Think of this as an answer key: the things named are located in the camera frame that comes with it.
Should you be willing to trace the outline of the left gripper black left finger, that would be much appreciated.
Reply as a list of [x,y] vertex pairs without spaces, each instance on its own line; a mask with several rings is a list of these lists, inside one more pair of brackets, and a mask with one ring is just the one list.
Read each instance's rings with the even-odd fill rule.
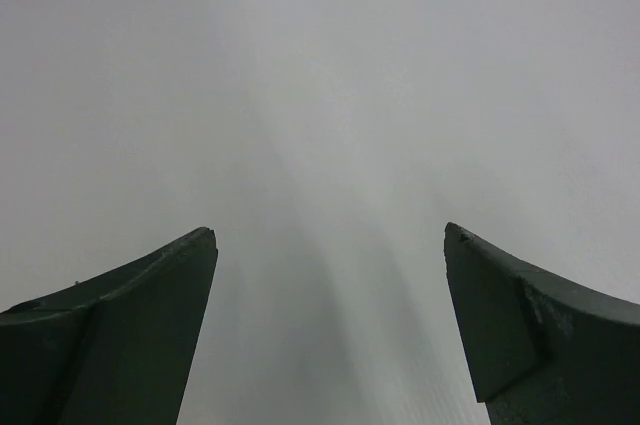
[[2,423],[176,423],[217,258],[200,227],[3,311]]

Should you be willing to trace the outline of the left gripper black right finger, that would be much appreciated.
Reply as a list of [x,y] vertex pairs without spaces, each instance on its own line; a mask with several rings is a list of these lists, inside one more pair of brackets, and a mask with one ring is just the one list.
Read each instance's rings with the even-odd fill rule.
[[638,423],[638,305],[454,223],[444,256],[475,396],[491,423]]

